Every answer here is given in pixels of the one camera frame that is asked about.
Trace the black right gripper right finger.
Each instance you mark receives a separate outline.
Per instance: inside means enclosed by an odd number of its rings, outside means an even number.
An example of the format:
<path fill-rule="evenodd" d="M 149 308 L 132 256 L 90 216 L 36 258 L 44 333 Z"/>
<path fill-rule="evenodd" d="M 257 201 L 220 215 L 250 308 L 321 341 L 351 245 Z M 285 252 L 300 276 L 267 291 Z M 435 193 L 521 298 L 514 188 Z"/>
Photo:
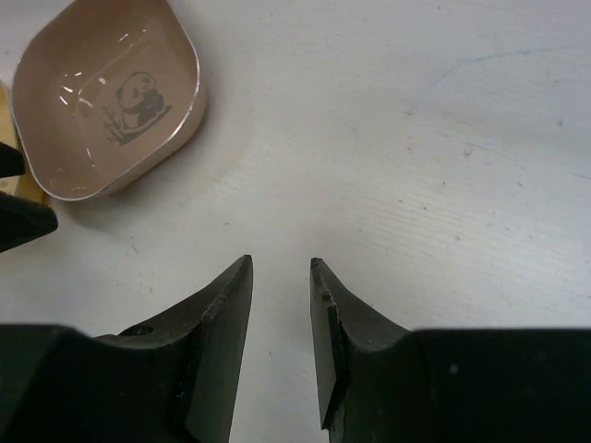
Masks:
<path fill-rule="evenodd" d="M 405 329 L 310 264 L 320 425 L 332 442 L 586 442 L 588 329 Z"/>

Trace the yellow square panda plate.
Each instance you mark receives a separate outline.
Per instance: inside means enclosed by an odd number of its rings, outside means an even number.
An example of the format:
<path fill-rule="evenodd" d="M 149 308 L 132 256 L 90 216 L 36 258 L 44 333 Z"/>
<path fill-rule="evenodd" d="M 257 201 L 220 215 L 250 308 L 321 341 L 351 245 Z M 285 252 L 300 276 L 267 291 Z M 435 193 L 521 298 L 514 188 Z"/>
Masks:
<path fill-rule="evenodd" d="M 11 108 L 10 89 L 1 82 L 1 141 L 14 150 L 18 150 L 24 157 L 20 139 L 15 128 Z M 45 206 L 49 206 L 49 197 L 42 191 L 34 180 L 30 167 L 24 157 L 24 171 L 22 175 L 6 177 L 1 179 L 1 190 L 8 195 L 26 198 Z"/>

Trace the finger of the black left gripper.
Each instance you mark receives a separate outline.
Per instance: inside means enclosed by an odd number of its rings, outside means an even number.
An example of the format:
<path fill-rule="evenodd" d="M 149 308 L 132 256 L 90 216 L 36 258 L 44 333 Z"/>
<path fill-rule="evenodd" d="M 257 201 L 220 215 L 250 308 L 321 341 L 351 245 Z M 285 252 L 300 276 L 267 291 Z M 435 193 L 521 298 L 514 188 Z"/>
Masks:
<path fill-rule="evenodd" d="M 1 178 L 24 175 L 23 155 L 1 143 Z M 54 232 L 58 228 L 55 212 L 31 199 L 1 192 L 1 251 L 13 249 Z"/>

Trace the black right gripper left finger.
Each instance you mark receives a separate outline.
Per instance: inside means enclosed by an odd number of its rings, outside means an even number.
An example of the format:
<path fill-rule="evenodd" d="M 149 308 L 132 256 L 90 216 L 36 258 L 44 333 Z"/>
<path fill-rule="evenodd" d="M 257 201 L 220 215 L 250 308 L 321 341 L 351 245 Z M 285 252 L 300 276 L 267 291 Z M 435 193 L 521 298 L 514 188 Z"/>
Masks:
<path fill-rule="evenodd" d="M 5 442 L 225 442 L 253 286 L 242 256 L 208 286 L 117 335 L 1 328 Z"/>

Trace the brown square plate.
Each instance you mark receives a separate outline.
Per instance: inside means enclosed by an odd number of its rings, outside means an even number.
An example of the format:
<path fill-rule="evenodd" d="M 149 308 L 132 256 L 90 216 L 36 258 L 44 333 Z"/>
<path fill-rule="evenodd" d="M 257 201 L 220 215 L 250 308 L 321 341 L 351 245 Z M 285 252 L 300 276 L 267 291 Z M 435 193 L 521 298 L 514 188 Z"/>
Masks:
<path fill-rule="evenodd" d="M 75 1 L 31 40 L 11 110 L 38 186 L 63 201 L 113 193 L 198 130 L 198 53 L 166 1 Z"/>

